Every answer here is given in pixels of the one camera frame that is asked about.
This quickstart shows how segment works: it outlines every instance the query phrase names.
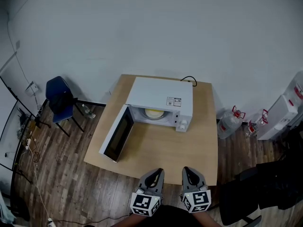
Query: water bottle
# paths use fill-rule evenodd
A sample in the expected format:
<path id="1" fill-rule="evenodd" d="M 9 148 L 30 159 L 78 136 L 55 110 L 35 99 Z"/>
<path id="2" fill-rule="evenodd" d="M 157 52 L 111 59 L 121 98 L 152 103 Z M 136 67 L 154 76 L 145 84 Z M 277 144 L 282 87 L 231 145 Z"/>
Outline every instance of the water bottle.
<path id="1" fill-rule="evenodd" d="M 241 126 L 244 117 L 245 113 L 237 110 L 236 106 L 231 111 L 227 111 L 217 124 L 218 137 L 225 139 L 234 133 Z"/>
<path id="2" fill-rule="evenodd" d="M 259 110 L 256 114 L 253 115 L 252 119 L 249 121 L 247 126 L 245 127 L 245 136 L 251 137 L 255 136 L 259 129 L 264 125 L 268 124 L 267 121 L 268 111 L 265 109 Z"/>
<path id="3" fill-rule="evenodd" d="M 96 117 L 96 115 L 86 105 L 82 104 L 82 108 L 84 109 L 84 112 L 88 115 L 90 119 Z"/>
<path id="4" fill-rule="evenodd" d="M 303 71 L 299 71 L 283 93 L 289 104 L 298 108 L 303 101 Z"/>

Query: white microwave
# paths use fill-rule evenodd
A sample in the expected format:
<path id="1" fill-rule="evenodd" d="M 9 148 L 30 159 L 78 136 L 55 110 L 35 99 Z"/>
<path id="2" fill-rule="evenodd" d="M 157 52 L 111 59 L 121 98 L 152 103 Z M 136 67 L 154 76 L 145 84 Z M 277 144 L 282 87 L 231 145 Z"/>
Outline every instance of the white microwave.
<path id="1" fill-rule="evenodd" d="M 134 122 L 175 127 L 186 132 L 193 117 L 193 84 L 136 77 L 99 153 L 117 162 Z"/>

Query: black bag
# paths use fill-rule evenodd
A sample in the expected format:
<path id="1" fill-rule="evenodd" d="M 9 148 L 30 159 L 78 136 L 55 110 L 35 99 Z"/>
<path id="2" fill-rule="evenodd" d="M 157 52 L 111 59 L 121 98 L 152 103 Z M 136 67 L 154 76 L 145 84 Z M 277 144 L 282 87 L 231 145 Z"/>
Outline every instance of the black bag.
<path id="1" fill-rule="evenodd" d="M 49 107 L 54 114 L 59 114 L 63 112 L 67 106 L 73 105 L 76 100 L 70 92 L 64 92 L 54 95 L 49 101 Z"/>

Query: microwave door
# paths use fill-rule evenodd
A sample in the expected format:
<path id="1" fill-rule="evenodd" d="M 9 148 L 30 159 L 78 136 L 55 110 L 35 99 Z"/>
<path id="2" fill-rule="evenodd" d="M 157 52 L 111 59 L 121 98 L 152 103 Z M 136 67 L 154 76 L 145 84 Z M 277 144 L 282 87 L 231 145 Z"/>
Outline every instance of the microwave door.
<path id="1" fill-rule="evenodd" d="M 99 153 L 105 155 L 112 161 L 117 162 L 133 125 L 134 121 L 130 110 L 127 105 L 123 105 L 110 128 Z"/>

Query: table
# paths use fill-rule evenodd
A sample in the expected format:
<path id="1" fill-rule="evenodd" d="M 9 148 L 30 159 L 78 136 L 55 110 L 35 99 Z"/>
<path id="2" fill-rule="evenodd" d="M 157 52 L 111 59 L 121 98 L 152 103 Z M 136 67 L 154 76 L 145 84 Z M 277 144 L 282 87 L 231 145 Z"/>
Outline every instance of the table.
<path id="1" fill-rule="evenodd" d="M 84 161 L 135 178 L 161 167 L 165 171 L 164 182 L 179 185 L 182 184 L 183 167 L 189 166 L 204 175 L 207 185 L 216 185 L 218 142 L 210 83 L 198 82 L 193 87 L 193 119 L 187 132 L 176 132 L 173 127 L 135 122 L 117 163 L 99 153 L 136 77 L 121 75 L 102 113 Z"/>

